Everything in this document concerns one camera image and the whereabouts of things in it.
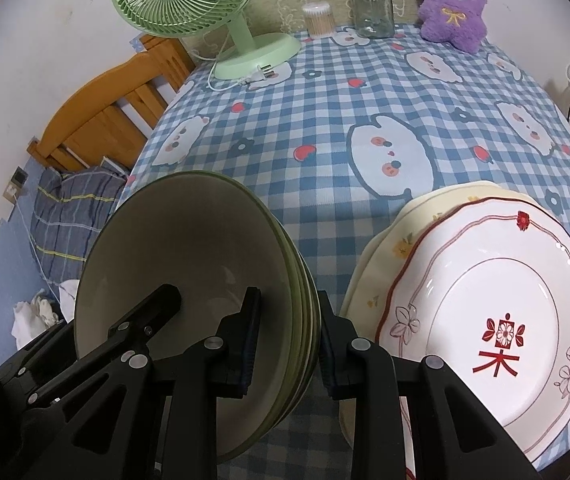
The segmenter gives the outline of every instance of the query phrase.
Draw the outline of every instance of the wooden headboard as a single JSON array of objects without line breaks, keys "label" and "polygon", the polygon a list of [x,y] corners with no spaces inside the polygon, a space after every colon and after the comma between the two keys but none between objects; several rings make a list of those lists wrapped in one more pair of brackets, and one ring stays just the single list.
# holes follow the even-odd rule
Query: wooden headboard
[{"label": "wooden headboard", "polygon": [[194,69],[178,40],[143,36],[141,41],[146,52],[92,79],[60,107],[42,139],[28,146],[33,158],[68,171],[85,168],[79,158],[97,166],[104,156],[134,166],[147,139],[116,102],[124,98],[154,128],[167,102],[152,79],[163,76],[178,91]]}]

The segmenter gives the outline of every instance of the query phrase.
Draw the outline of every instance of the white plate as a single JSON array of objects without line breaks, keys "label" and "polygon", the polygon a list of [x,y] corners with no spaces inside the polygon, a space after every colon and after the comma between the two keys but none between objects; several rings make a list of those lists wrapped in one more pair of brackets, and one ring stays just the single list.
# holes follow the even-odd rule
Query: white plate
[{"label": "white plate", "polygon": [[263,298],[254,375],[241,400],[219,399],[217,451],[232,458],[271,426],[265,420],[285,385],[296,269],[271,219],[240,184],[205,171],[176,173],[134,194],[107,223],[84,267],[75,338],[83,357],[108,328],[163,283],[178,287],[181,310],[149,341],[152,358],[180,354],[237,312],[248,286]]},{"label": "white plate", "polygon": [[473,193],[474,188],[479,187],[490,187],[490,188],[497,188],[498,184],[494,184],[488,180],[479,180],[478,182],[470,182],[468,184],[456,184],[455,186],[448,186],[443,187],[441,189],[437,189],[436,191],[432,191],[431,193],[427,193],[425,195],[419,196],[414,198],[413,200],[409,201],[405,206],[400,210],[396,218],[392,224],[386,228],[385,230],[381,231],[379,234],[374,236],[365,246],[361,256],[359,256],[358,262],[356,263],[356,267],[354,268],[354,272],[351,275],[350,285],[347,287],[347,292],[345,292],[345,298],[343,300],[343,306],[340,310],[340,316],[345,317],[347,315],[347,311],[349,310],[351,298],[354,295],[354,291],[356,290],[356,286],[358,285],[361,276],[365,270],[365,267],[369,263],[371,257],[373,256],[376,249],[379,248],[379,245],[383,242],[385,237],[389,234],[392,228],[398,224],[405,216],[407,216],[411,211],[416,209],[418,206],[422,206],[426,202],[436,199],[436,197],[440,197],[441,195],[450,194],[453,192],[464,192],[463,190],[468,190],[467,194]]},{"label": "white plate", "polygon": [[527,202],[461,206],[414,245],[377,340],[443,357],[535,460],[570,420],[570,236]]},{"label": "white plate", "polygon": [[[369,262],[364,266],[360,279],[355,283],[350,305],[342,316],[353,322],[360,337],[376,338],[376,330],[385,308],[385,297],[389,285],[402,269],[413,243],[420,234],[438,218],[463,203],[475,202],[490,196],[519,198],[535,203],[527,195],[503,189],[493,182],[479,181],[458,186],[449,186],[418,197],[407,203],[392,226],[385,230],[387,235],[377,244]],[[414,471],[414,449],[412,449],[411,428],[407,415],[407,402],[401,397],[403,430],[405,434],[405,460]],[[353,447],[355,425],[355,403],[342,400],[339,412],[341,430],[348,444]]]}]

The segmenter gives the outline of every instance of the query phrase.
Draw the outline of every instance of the blue checkered tablecloth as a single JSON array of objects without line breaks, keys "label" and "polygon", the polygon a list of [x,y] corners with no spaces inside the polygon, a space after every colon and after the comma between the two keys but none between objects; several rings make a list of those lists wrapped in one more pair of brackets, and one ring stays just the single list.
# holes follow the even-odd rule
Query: blue checkered tablecloth
[{"label": "blue checkered tablecloth", "polygon": [[[570,233],[570,129],[545,91],[489,43],[472,56],[427,43],[410,25],[372,41],[344,28],[303,40],[272,78],[249,87],[213,92],[208,72],[196,70],[181,88],[120,203],[180,170],[233,177],[284,225],[335,308],[371,237],[433,189],[492,180],[532,196]],[[219,466],[219,478],[349,478],[337,410],[315,377],[297,409]],[[566,430],[535,465],[569,446]]]}]

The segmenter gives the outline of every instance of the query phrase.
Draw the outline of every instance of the black clamp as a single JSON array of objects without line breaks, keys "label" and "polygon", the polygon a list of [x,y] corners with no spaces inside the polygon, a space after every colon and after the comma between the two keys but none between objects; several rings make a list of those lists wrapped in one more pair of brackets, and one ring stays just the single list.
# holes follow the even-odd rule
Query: black clamp
[{"label": "black clamp", "polygon": [[7,465],[12,477],[37,480],[56,470],[60,480],[139,479],[155,469],[167,480],[217,477],[216,399],[240,399],[251,384],[261,293],[248,288],[241,310],[214,336],[153,362],[145,343],[180,305],[178,290],[161,286],[110,328],[105,343],[17,396],[25,402],[23,445]]},{"label": "black clamp", "polygon": [[420,363],[392,357],[359,338],[319,293],[321,371],[335,400],[356,399],[353,480],[405,480],[399,397],[406,397],[418,480],[540,480],[509,434],[438,356]]}]

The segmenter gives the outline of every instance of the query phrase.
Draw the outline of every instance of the glass jar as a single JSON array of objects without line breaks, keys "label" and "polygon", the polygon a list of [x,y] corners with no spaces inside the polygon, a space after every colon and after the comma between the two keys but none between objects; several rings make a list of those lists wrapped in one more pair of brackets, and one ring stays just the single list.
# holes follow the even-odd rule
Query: glass jar
[{"label": "glass jar", "polygon": [[392,0],[351,0],[354,26],[364,38],[391,38],[394,35]]}]

